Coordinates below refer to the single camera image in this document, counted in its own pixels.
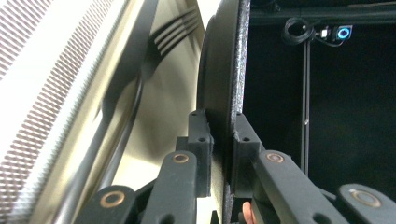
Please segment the black panel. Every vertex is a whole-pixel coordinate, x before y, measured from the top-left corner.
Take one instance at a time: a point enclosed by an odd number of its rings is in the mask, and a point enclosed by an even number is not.
[[[281,26],[252,27],[244,114],[266,148],[299,162],[303,49]],[[311,47],[310,178],[360,183],[396,200],[396,27],[354,26],[340,48]]]

